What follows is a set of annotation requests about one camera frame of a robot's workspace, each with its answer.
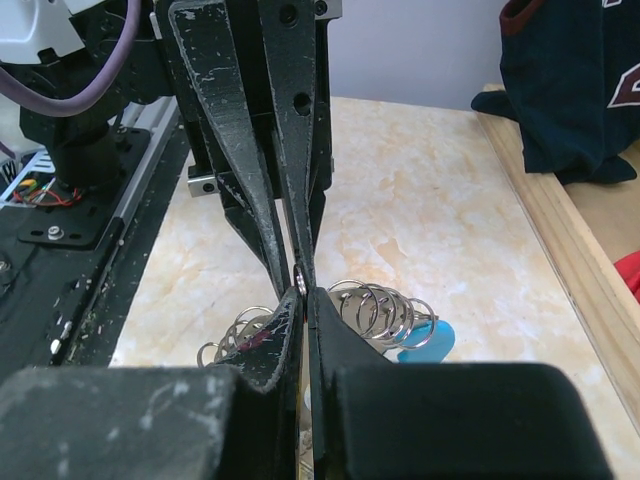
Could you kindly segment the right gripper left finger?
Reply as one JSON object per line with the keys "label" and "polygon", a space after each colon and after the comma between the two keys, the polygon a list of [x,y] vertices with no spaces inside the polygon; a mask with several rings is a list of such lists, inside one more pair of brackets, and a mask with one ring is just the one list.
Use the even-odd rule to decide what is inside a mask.
{"label": "right gripper left finger", "polygon": [[1,388],[5,479],[294,479],[303,300],[202,368],[50,367]]}

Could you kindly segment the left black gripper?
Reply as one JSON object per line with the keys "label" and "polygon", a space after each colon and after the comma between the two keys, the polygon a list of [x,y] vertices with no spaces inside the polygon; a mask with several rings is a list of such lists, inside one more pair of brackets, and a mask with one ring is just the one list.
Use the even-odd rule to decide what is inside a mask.
{"label": "left black gripper", "polygon": [[154,11],[195,163],[277,297],[316,287],[332,181],[328,27],[339,1],[159,1]]}

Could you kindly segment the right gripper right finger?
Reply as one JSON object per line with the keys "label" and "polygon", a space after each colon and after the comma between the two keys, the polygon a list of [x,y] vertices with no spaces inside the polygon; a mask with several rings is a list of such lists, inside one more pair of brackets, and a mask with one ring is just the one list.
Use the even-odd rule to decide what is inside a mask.
{"label": "right gripper right finger", "polygon": [[307,299],[318,479],[609,479],[582,402],[544,363],[394,364]]}

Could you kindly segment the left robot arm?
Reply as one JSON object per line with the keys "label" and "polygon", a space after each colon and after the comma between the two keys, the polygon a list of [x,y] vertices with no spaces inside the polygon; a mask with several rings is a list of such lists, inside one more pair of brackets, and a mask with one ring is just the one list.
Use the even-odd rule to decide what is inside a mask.
{"label": "left robot arm", "polygon": [[64,184],[110,182],[108,120],[177,102],[195,163],[278,295],[315,285],[331,184],[328,25],[337,1],[6,1],[1,91]]}

